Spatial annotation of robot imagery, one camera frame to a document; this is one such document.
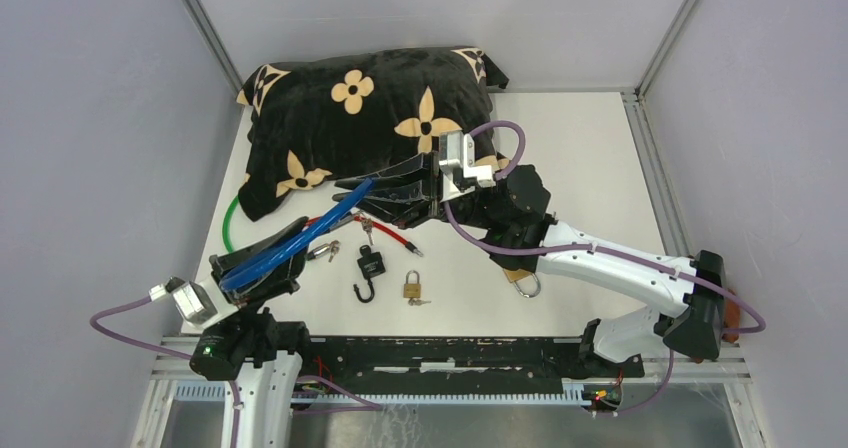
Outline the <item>large brass padlock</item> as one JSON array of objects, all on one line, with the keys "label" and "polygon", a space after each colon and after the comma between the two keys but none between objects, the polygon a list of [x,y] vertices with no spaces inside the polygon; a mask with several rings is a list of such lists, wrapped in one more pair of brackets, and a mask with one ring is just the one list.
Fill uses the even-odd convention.
[{"label": "large brass padlock", "polygon": [[533,299],[541,294],[542,284],[535,273],[526,270],[504,270],[503,273],[521,297]]}]

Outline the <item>blue cable lock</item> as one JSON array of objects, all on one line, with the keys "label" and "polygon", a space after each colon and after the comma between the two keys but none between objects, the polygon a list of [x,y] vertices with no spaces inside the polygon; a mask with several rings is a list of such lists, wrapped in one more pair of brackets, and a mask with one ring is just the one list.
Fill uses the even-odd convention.
[{"label": "blue cable lock", "polygon": [[289,260],[306,248],[315,238],[326,233],[346,216],[354,208],[356,203],[365,198],[367,195],[366,190],[365,185],[360,185],[357,190],[350,192],[333,208],[328,210],[316,222],[310,224],[293,239],[285,242],[282,246],[264,251],[248,259],[226,275],[218,283],[218,286],[227,291],[235,290],[248,283],[254,276],[272,270],[281,263]]}]

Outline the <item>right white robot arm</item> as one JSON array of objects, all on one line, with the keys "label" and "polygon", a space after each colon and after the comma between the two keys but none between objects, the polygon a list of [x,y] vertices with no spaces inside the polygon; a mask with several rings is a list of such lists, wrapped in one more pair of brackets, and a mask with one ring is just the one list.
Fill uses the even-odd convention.
[{"label": "right white robot arm", "polygon": [[654,255],[558,221],[535,167],[502,155],[461,166],[456,158],[418,154],[369,177],[374,185],[358,206],[380,221],[401,229],[444,221],[507,273],[574,278],[641,302],[639,310],[587,324],[577,350],[585,373],[602,376],[661,346],[692,359],[718,358],[727,301],[719,255]]}]

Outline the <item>small brass padlock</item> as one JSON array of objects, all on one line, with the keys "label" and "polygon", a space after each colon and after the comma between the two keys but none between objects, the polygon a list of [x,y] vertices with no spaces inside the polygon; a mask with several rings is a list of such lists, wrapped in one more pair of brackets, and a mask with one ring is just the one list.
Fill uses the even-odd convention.
[{"label": "small brass padlock", "polygon": [[405,276],[403,297],[407,300],[409,306],[422,306],[429,303],[428,300],[422,298],[420,274],[416,270],[410,270]]}]

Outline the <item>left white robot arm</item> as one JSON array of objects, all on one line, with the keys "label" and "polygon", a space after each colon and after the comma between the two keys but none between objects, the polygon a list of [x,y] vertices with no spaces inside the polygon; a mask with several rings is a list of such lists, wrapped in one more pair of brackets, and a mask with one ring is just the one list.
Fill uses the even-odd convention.
[{"label": "left white robot arm", "polygon": [[225,292],[218,284],[253,256],[295,238],[306,224],[300,217],[260,242],[211,256],[210,275],[190,285],[192,309],[201,319],[189,324],[201,334],[189,366],[206,380],[226,385],[232,411],[224,418],[225,447],[286,446],[295,378],[312,367],[315,350],[304,322],[280,322],[266,305],[298,290],[304,251],[240,291]]}]

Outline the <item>black padlock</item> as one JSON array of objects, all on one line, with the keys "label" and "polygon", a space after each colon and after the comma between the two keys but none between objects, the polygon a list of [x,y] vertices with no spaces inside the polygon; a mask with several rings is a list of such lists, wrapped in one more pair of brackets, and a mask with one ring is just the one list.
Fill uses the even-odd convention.
[{"label": "black padlock", "polygon": [[369,245],[362,245],[359,248],[357,265],[367,284],[368,294],[364,295],[356,284],[353,285],[354,294],[360,303],[367,304],[375,297],[373,280],[386,272],[384,260],[380,252],[374,251]]}]

